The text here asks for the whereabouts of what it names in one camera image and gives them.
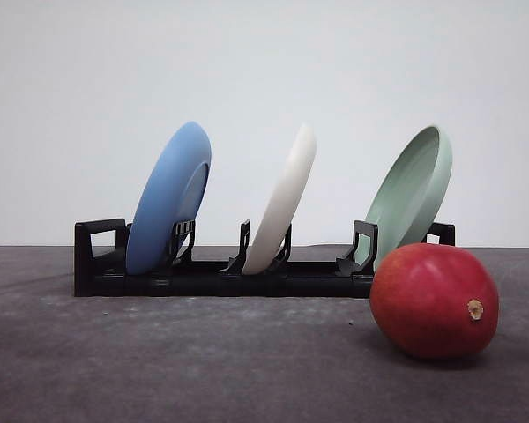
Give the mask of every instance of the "dish rack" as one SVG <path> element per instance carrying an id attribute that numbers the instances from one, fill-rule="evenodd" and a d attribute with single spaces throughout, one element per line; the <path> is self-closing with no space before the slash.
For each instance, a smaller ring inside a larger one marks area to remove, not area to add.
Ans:
<path id="1" fill-rule="evenodd" d="M 279 253 L 266 271 L 242 275 L 249 246 L 250 222 L 241 224 L 239 251 L 228 260 L 192 260 L 196 221 L 173 225 L 165 256 L 160 265 L 142 275 L 125 271 L 125 253 L 131 224 L 125 219 L 95 220 L 75 225 L 74 295 L 82 296 L 268 296 L 368 298 L 374 277 L 377 225 L 356 220 L 353 245 L 331 262 L 291 262 L 292 225 Z M 115 231 L 115 248 L 94 256 L 92 235 Z M 455 226 L 433 223 L 428 234 L 440 244 L 455 245 Z M 188 245 L 180 246 L 188 237 Z M 354 252 L 359 239 L 369 239 L 369 255 L 358 264 Z"/>

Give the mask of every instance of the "blue plate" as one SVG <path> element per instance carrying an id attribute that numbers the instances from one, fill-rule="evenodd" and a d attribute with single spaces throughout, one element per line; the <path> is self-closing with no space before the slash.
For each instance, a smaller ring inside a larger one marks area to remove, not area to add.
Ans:
<path id="1" fill-rule="evenodd" d="M 159 264 L 173 224 L 196 218 L 211 161 L 210 140 L 197 123 L 184 124 L 170 138 L 135 212 L 125 258 L 130 275 Z"/>

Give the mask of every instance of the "white backdrop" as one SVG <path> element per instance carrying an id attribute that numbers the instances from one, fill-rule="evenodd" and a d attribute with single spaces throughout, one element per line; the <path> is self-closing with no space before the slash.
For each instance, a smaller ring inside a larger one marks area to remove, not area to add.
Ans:
<path id="1" fill-rule="evenodd" d="M 199 244 L 260 220 L 301 122 L 316 163 L 294 243 L 349 242 L 409 139 L 454 152 L 437 219 L 529 247 L 529 1 L 0 0 L 0 244 L 132 219 L 169 137 L 212 141 Z"/>

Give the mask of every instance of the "white plate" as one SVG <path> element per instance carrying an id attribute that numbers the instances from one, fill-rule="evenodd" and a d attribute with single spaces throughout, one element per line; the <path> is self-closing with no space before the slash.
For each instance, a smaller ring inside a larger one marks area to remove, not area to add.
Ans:
<path id="1" fill-rule="evenodd" d="M 314 133 L 308 125 L 303 124 L 266 206 L 263 220 L 243 266 L 243 275 L 255 275 L 266 270 L 277 255 L 306 188 L 316 148 Z"/>

